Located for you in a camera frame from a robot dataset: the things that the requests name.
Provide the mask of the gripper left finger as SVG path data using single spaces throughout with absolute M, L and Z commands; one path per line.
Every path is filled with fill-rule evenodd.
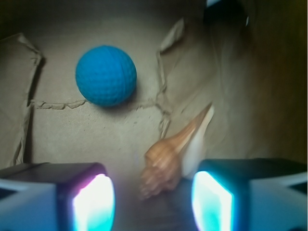
M 101 163 L 18 164 L 0 171 L 3 231 L 110 231 L 115 201 Z

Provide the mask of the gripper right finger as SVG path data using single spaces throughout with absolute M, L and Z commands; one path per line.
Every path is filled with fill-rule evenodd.
M 305 231 L 308 168 L 281 158 L 207 159 L 192 181 L 200 231 Z

